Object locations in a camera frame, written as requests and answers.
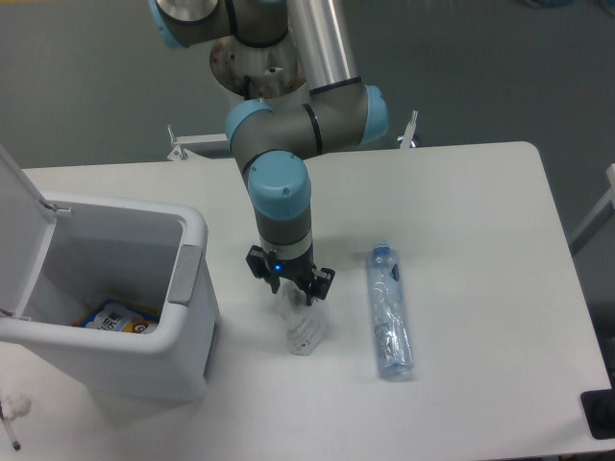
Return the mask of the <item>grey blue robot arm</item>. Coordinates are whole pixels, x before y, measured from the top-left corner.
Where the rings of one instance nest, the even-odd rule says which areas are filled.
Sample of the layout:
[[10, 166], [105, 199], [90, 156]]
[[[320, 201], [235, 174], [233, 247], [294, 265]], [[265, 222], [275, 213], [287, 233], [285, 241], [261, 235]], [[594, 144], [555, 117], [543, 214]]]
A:
[[240, 99], [225, 132], [256, 216], [251, 272], [324, 299], [334, 272], [313, 261], [306, 160], [379, 139], [389, 122], [381, 91], [359, 76], [341, 3], [153, 1], [150, 11], [169, 47], [210, 43], [213, 75]]

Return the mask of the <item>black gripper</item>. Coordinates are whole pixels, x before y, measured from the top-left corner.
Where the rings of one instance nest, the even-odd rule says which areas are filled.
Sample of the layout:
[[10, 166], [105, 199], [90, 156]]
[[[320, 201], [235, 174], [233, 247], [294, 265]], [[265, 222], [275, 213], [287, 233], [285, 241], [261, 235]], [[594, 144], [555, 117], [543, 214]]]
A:
[[313, 262], [313, 249], [306, 250], [296, 258], [279, 259], [275, 251], [266, 252], [262, 247], [253, 245], [246, 255], [246, 262], [256, 279], [263, 279], [273, 294], [277, 294], [280, 279], [291, 280], [306, 295], [306, 305], [311, 306], [315, 299], [325, 300], [335, 277], [335, 270], [316, 268]]

